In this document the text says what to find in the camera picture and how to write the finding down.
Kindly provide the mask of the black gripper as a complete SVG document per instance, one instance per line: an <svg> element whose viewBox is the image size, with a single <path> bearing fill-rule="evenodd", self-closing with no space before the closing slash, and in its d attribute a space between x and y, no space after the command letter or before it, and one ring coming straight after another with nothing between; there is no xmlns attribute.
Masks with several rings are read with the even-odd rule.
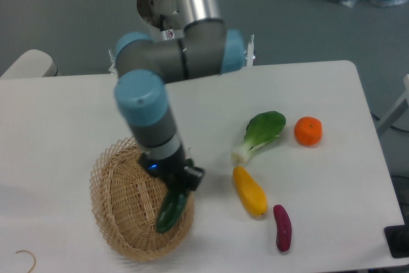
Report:
<svg viewBox="0 0 409 273"><path fill-rule="evenodd" d="M147 174L168 187L181 185L186 196L197 190L205 175L204 169L194 166L193 159L186 157L182 148L162 160L152 160L147 153L142 153L138 163Z"/></svg>

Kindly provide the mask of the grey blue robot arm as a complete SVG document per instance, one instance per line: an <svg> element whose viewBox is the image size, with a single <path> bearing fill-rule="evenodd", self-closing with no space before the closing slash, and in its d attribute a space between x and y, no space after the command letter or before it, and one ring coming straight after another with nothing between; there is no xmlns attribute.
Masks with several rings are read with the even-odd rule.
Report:
<svg viewBox="0 0 409 273"><path fill-rule="evenodd" d="M183 37L155 42L144 33L123 35L115 47L120 113L142 148L140 165L168 188L188 194L204 176L185 158L166 84L234 72L245 65L241 32L226 28L216 0L174 0Z"/></svg>

